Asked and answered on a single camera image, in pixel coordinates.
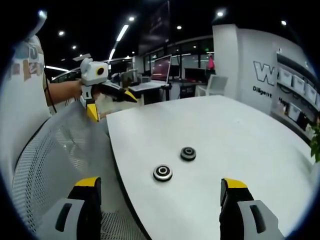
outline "wall lettering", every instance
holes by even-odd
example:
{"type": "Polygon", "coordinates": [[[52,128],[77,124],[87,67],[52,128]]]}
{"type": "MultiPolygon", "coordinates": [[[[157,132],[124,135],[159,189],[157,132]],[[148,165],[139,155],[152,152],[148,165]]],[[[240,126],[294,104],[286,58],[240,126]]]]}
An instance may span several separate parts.
{"type": "Polygon", "coordinates": [[[265,95],[266,97],[272,98],[272,93],[262,90],[260,87],[253,86],[252,89],[254,92],[259,93],[260,95],[265,95]]]}
{"type": "Polygon", "coordinates": [[[260,82],[267,82],[269,85],[275,85],[275,79],[277,79],[276,68],[269,66],[268,64],[261,64],[258,61],[253,61],[256,79],[260,82]]]}

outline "black and white disc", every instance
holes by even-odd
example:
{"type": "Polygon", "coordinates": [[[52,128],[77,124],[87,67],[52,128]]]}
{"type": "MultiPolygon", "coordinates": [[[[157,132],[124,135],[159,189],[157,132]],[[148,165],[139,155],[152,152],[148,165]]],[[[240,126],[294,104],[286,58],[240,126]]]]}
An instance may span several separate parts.
{"type": "Polygon", "coordinates": [[[196,158],[196,150],[190,146],[184,147],[181,150],[180,156],[185,161],[193,161],[196,158]]]}
{"type": "Polygon", "coordinates": [[[153,171],[153,177],[160,182],[169,181],[172,175],[172,170],[167,165],[159,165],[153,171]]]}

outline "storage bin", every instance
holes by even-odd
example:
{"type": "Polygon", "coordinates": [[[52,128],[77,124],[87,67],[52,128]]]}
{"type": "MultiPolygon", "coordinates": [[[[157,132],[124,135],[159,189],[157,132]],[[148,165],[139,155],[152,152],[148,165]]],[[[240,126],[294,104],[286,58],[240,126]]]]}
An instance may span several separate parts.
{"type": "Polygon", "coordinates": [[[299,118],[299,115],[301,113],[301,109],[298,108],[296,105],[289,103],[288,107],[288,117],[291,118],[293,121],[297,121],[299,118]]]}
{"type": "Polygon", "coordinates": [[[288,72],[287,70],[282,69],[281,67],[279,68],[279,76],[280,76],[280,82],[291,86],[292,85],[292,74],[288,72]]]}
{"type": "Polygon", "coordinates": [[[300,77],[293,75],[292,86],[297,93],[305,94],[305,81],[300,77]]]}
{"type": "Polygon", "coordinates": [[[317,98],[317,91],[310,85],[305,84],[305,96],[312,102],[313,104],[316,103],[317,98]]]}

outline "black ceiling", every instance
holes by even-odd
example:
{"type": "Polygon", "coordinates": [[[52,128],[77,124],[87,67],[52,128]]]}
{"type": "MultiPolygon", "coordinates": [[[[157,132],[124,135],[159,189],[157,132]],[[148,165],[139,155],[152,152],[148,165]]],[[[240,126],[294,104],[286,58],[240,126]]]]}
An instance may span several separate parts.
{"type": "MultiPolygon", "coordinates": [[[[108,59],[116,38],[129,16],[136,19],[116,48],[114,58],[138,52],[140,31],[144,22],[163,3],[163,0],[114,0],[92,1],[82,4],[49,6],[47,21],[38,33],[47,65],[72,69],[77,67],[72,58],[79,54],[90,53],[95,60],[108,59]],[[59,37],[58,31],[65,31],[59,37]]],[[[318,65],[319,57],[315,52],[316,30],[310,28],[310,20],[316,14],[315,8],[297,4],[254,1],[244,4],[208,0],[170,0],[170,41],[176,42],[192,37],[212,34],[214,24],[237,24],[241,28],[271,32],[290,39],[308,52],[318,65]],[[217,10],[225,8],[226,16],[215,20],[217,10]],[[286,27],[281,20],[287,20],[286,27]]]]}

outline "printed shirt graphic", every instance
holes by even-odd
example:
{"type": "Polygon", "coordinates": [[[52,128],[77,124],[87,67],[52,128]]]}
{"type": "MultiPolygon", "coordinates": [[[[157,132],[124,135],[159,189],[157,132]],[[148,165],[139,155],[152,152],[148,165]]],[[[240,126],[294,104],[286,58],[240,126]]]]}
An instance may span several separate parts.
{"type": "Polygon", "coordinates": [[[37,36],[17,47],[0,92],[0,168],[11,187],[18,158],[50,117],[44,93],[44,53],[37,36]]]}

